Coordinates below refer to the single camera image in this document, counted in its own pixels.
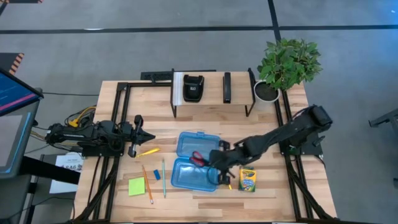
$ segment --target pencil eraser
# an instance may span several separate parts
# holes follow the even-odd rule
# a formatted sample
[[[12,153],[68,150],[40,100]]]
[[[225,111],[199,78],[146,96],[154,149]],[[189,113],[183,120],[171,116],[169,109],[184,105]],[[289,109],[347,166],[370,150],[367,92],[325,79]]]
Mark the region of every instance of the pencil eraser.
[[[155,174],[155,178],[156,178],[157,180],[160,180],[159,171],[158,171],[158,170],[154,170],[154,174]]]

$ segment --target blue plastic container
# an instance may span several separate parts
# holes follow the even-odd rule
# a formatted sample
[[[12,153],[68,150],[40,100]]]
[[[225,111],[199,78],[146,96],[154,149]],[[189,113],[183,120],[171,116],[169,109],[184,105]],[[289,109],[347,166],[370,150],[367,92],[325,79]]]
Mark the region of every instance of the blue plastic container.
[[[182,132],[178,139],[177,158],[174,162],[171,183],[174,187],[192,190],[215,191],[218,171],[209,167],[197,167],[189,161],[193,151],[208,160],[211,150],[219,149],[220,137],[203,132]]]

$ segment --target yellow crayon box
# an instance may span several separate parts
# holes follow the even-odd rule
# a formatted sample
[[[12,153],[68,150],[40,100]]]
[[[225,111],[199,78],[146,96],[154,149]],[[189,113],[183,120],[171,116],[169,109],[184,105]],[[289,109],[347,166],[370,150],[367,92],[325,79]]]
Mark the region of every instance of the yellow crayon box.
[[[239,188],[238,190],[254,192],[256,191],[256,171],[253,167],[239,168]]]

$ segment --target concrete floor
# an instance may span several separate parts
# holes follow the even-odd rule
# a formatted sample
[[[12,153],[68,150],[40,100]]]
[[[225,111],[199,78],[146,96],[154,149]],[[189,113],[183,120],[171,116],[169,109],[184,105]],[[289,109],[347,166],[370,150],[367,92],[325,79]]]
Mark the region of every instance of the concrete floor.
[[[394,0],[274,0],[280,26],[398,24]],[[51,0],[10,4],[0,30],[178,26],[271,26],[265,0]],[[282,31],[318,43],[322,74],[307,83],[309,103],[334,120],[325,133],[326,172],[338,216],[359,222],[398,220],[397,136],[369,119],[398,108],[398,30]],[[103,80],[137,80],[142,71],[246,70],[259,63],[273,31],[123,34],[1,34],[0,52],[23,52],[17,77],[45,91],[97,93]],[[96,103],[96,97],[46,95],[40,126]],[[27,151],[42,145],[31,140]],[[55,154],[52,148],[32,154]],[[43,205],[36,223],[65,221],[71,206]]]

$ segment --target monitor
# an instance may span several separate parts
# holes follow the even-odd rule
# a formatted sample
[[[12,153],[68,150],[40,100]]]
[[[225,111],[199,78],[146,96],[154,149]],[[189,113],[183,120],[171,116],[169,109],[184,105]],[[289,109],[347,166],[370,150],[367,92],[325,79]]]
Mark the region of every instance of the monitor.
[[[0,68],[0,116],[39,101],[43,94]]]

